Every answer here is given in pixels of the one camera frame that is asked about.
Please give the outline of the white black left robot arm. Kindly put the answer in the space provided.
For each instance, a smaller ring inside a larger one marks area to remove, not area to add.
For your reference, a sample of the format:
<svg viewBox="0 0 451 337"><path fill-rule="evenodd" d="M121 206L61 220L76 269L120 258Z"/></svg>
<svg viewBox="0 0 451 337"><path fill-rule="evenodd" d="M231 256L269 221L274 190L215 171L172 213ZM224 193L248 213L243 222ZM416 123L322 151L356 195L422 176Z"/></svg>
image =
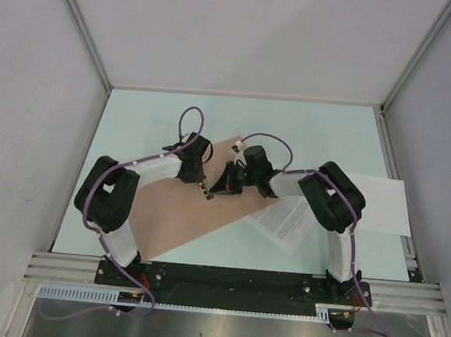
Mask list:
<svg viewBox="0 0 451 337"><path fill-rule="evenodd" d="M83 225L97 234L107 257L115 262L112 274L122 285L135 283L140 275L133 262L139 252L129 222L137 190L175 178L199 186L209 200L213 194L203 168L212 157L213 144L192 132L160 154L125 163L106 155L93 165L73 204L83 216Z"/></svg>

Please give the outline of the printed text paper sheet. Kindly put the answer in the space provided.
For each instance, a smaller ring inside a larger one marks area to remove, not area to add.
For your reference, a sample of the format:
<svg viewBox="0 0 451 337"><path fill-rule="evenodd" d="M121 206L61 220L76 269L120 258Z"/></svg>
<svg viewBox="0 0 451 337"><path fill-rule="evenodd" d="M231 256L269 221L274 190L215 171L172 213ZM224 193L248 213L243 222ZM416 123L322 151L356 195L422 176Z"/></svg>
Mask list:
<svg viewBox="0 0 451 337"><path fill-rule="evenodd" d="M288 255L298 249L316 222L306 199L294 196L283 197L244 220Z"/></svg>

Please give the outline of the metal folder clip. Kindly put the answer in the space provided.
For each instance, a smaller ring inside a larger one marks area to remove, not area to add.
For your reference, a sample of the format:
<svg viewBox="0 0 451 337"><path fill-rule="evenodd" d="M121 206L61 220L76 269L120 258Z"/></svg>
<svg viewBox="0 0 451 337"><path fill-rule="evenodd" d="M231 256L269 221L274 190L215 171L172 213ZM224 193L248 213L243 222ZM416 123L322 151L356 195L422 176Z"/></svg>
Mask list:
<svg viewBox="0 0 451 337"><path fill-rule="evenodd" d="M213 193L210 191L210 186L207 182L206 177L202 178L197 185L199 186L199 190L203 193L206 200L213 199Z"/></svg>

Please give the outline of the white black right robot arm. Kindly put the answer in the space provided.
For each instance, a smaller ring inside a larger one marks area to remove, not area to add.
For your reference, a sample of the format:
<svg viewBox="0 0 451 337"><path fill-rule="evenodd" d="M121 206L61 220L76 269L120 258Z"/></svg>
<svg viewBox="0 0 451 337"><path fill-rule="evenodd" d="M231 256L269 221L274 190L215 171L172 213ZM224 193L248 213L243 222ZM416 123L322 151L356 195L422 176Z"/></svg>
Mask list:
<svg viewBox="0 0 451 337"><path fill-rule="evenodd" d="M282 171L273 168L262 146L233 146L235 157L227 162L214 194L239 195L254 187L264 198L303 197L316 221L327 231L329 264L326 294L334 303L352 298L361 281L355 265L354 231L366 201L361 191L333 161L319 169Z"/></svg>

